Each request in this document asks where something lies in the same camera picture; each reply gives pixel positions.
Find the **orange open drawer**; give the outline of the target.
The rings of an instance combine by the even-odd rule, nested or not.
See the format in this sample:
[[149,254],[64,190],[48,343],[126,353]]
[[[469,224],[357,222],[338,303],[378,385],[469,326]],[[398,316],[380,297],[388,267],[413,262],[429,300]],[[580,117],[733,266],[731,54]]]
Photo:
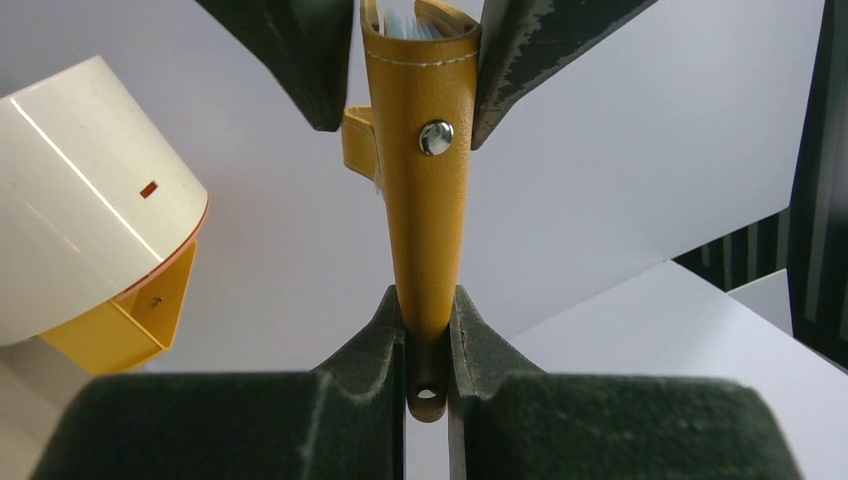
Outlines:
[[185,302],[197,244],[147,283],[40,335],[90,375],[135,370],[169,350]]

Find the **orange leather card holder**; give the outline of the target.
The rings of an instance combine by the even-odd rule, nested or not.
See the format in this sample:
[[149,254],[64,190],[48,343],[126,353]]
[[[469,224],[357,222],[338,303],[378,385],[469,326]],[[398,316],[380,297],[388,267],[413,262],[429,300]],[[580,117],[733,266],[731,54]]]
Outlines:
[[481,26],[440,1],[418,1],[419,39],[390,35],[374,1],[360,5],[370,94],[342,122],[345,166],[372,181],[386,208],[397,299],[407,330],[412,416],[438,420],[449,385]]

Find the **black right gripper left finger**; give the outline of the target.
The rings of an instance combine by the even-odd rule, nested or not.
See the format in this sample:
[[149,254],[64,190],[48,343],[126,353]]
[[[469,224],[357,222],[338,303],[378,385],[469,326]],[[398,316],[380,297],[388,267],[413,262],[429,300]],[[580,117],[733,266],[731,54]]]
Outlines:
[[36,479],[400,479],[394,288],[308,371],[102,376],[65,409]]

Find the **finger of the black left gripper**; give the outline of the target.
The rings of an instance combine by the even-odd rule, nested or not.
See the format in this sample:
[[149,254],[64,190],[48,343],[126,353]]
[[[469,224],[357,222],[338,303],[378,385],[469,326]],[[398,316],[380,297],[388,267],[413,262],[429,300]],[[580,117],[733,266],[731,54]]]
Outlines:
[[486,1],[471,148],[480,149],[519,100],[654,4]]
[[273,75],[310,126],[335,132],[347,99],[352,0],[199,0]]

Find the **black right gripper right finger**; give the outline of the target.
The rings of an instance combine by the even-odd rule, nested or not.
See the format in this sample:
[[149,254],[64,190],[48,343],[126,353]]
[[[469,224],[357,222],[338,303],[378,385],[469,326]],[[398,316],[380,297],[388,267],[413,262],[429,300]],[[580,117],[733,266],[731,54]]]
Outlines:
[[454,479],[798,479],[775,416],[717,379],[553,374],[481,317],[463,287],[447,332]]

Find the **white round drawer cabinet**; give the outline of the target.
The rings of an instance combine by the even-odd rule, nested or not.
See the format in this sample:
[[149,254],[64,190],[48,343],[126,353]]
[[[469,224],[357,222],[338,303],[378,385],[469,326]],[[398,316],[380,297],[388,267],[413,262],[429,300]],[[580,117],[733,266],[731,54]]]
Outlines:
[[101,57],[1,101],[1,341],[38,336],[145,283],[209,204]]

